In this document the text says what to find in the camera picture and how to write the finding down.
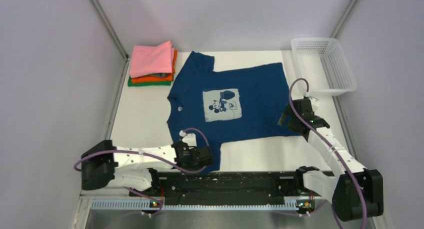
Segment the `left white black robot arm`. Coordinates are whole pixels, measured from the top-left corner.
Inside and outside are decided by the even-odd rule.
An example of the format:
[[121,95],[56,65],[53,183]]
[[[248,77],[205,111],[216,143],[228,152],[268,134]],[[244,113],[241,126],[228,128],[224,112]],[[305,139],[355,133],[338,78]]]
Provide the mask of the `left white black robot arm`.
[[196,174],[213,162],[210,148],[198,147],[194,136],[149,148],[120,147],[103,140],[83,153],[74,169],[81,173],[84,191],[126,187],[154,196],[161,187],[158,171]]

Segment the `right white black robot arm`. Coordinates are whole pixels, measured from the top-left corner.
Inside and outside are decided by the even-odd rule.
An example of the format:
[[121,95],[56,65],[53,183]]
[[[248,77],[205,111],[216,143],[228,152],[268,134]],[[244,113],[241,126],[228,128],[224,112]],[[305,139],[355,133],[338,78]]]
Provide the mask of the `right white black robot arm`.
[[384,213],[383,176],[356,160],[337,140],[327,121],[314,112],[316,99],[289,100],[281,118],[287,128],[298,133],[323,158],[331,169],[328,176],[315,166],[295,171],[293,189],[299,195],[310,191],[331,203],[343,222],[378,217]]

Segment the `blue mickey print t-shirt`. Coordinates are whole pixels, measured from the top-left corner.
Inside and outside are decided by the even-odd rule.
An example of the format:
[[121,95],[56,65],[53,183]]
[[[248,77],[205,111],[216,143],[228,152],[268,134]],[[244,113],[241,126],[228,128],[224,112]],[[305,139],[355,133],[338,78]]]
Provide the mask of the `blue mickey print t-shirt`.
[[289,103],[282,63],[227,71],[214,65],[213,56],[191,52],[167,97],[171,138],[195,128],[202,132],[198,145],[210,147],[213,163],[205,173],[219,170],[223,143],[294,135],[279,125]]

